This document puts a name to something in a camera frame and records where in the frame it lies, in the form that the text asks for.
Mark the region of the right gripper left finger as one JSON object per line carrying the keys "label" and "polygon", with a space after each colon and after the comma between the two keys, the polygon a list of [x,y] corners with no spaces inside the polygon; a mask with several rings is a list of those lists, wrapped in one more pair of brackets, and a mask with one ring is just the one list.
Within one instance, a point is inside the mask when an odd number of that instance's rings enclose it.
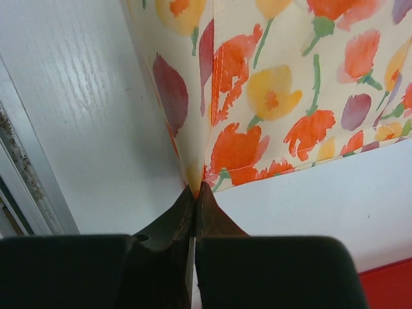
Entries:
{"label": "right gripper left finger", "polygon": [[1,241],[2,308],[189,308],[194,198],[185,188],[133,235]]}

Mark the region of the red plastic bin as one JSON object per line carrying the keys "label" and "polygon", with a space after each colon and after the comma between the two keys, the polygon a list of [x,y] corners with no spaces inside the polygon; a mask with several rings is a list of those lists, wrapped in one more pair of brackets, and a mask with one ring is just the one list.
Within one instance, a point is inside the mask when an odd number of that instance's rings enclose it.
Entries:
{"label": "red plastic bin", "polygon": [[412,309],[411,258],[359,274],[369,308]]}

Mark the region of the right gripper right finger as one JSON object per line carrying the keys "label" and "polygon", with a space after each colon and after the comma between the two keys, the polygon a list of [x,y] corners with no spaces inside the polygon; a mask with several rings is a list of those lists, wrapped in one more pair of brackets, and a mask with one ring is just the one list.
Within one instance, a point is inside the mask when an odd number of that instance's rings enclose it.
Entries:
{"label": "right gripper right finger", "polygon": [[196,201],[195,265],[204,308],[366,308],[346,247],[326,236],[250,236],[207,183]]}

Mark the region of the aluminium frame rail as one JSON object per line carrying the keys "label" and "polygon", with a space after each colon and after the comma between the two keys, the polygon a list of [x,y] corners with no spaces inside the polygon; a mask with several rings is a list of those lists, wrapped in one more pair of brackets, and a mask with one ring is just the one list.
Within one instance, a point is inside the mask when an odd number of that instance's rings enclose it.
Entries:
{"label": "aluminium frame rail", "polygon": [[25,235],[80,233],[5,63],[1,64],[1,204]]}

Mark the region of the orange floral cream skirt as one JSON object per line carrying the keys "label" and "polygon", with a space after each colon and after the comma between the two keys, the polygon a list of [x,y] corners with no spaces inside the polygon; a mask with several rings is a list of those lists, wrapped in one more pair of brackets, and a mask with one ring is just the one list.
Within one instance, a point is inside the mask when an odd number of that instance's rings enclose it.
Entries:
{"label": "orange floral cream skirt", "polygon": [[411,136],[410,1],[123,6],[193,193]]}

